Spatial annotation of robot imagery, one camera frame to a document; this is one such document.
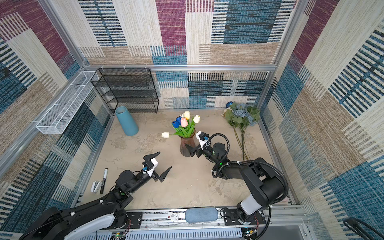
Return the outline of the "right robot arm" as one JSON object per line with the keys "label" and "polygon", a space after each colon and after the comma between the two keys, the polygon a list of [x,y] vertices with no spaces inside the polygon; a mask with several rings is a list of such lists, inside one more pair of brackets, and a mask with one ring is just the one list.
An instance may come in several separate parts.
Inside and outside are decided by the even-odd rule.
{"label": "right robot arm", "polygon": [[214,166],[211,170],[214,179],[243,180],[250,195],[236,207],[236,215],[240,224],[248,224],[257,214],[265,209],[272,209],[272,205],[284,200],[289,193],[288,181],[284,174],[274,165],[263,158],[249,161],[231,161],[228,158],[230,141],[220,133],[212,136],[198,132],[195,137],[199,144],[192,147],[184,144],[191,157],[204,156]]}

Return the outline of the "pink tulip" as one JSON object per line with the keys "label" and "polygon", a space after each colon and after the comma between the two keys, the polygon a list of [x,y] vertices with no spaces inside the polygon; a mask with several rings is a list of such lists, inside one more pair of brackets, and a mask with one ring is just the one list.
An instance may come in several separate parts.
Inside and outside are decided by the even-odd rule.
{"label": "pink tulip", "polygon": [[188,131],[187,131],[188,125],[189,125],[188,120],[186,118],[181,118],[181,130],[182,130],[185,138],[188,137]]}

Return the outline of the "blue hydrangea bunch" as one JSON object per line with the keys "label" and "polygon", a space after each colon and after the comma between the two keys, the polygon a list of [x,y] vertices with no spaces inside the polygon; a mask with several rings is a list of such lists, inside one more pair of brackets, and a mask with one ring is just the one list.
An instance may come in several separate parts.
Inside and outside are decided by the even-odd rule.
{"label": "blue hydrangea bunch", "polygon": [[246,130],[249,126],[253,127],[259,122],[260,113],[261,111],[256,105],[235,102],[223,111],[222,117],[234,130],[237,143],[242,151],[243,161],[251,159],[245,143]]}

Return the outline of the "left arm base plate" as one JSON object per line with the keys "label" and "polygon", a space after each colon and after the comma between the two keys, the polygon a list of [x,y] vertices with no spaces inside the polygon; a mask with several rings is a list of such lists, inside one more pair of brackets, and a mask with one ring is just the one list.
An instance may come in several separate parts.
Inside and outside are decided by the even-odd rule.
{"label": "left arm base plate", "polygon": [[102,230],[139,229],[142,224],[143,212],[127,212],[117,217],[110,227]]}

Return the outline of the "white tulip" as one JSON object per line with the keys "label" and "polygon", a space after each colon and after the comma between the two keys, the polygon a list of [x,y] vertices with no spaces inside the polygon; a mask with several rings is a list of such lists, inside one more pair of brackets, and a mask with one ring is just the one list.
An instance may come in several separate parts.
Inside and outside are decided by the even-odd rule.
{"label": "white tulip", "polygon": [[169,133],[169,132],[163,132],[161,133],[162,138],[169,139],[171,136],[179,136],[184,137],[183,133],[175,132],[175,133]]}

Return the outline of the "teal ceramic vase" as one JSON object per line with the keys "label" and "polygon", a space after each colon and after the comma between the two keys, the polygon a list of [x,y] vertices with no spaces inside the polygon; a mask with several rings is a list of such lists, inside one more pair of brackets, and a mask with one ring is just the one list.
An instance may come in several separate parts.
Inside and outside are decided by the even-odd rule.
{"label": "teal ceramic vase", "polygon": [[134,136],[139,132],[139,127],[126,107],[118,107],[115,114],[127,136]]}

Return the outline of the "yellow tulip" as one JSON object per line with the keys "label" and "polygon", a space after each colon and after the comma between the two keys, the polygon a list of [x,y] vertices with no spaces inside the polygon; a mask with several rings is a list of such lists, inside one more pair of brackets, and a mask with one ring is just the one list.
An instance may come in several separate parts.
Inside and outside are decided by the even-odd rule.
{"label": "yellow tulip", "polygon": [[189,120],[189,119],[191,118],[191,114],[190,114],[189,111],[185,111],[185,112],[184,112],[184,118],[185,118],[186,120]]}

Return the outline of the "red glass vase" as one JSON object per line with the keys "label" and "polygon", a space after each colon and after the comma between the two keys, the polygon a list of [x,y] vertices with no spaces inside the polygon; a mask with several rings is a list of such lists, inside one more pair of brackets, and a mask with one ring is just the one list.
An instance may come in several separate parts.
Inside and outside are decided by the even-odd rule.
{"label": "red glass vase", "polygon": [[190,148],[194,149],[196,147],[195,134],[196,132],[194,131],[189,138],[180,137],[181,138],[180,152],[184,157],[191,157]]}

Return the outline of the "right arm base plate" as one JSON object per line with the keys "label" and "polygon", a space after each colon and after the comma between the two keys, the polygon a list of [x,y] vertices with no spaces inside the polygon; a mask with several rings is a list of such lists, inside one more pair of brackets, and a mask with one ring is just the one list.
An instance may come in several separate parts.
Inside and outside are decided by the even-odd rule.
{"label": "right arm base plate", "polygon": [[222,208],[220,209],[220,215],[224,219],[226,226],[266,224],[265,215],[261,212],[256,212],[245,222],[240,220],[236,209]]}

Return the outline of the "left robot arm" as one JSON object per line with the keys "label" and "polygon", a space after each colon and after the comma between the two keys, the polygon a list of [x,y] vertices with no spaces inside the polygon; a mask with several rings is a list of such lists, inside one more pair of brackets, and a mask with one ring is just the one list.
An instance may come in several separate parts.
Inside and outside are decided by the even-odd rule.
{"label": "left robot arm", "polygon": [[125,170],[116,184],[101,198],[78,207],[45,210],[21,236],[22,240],[77,240],[92,232],[108,227],[121,228],[127,221],[126,206],[134,199],[132,194],[149,180],[163,182],[169,172],[158,174],[154,153],[143,157],[139,172]]}

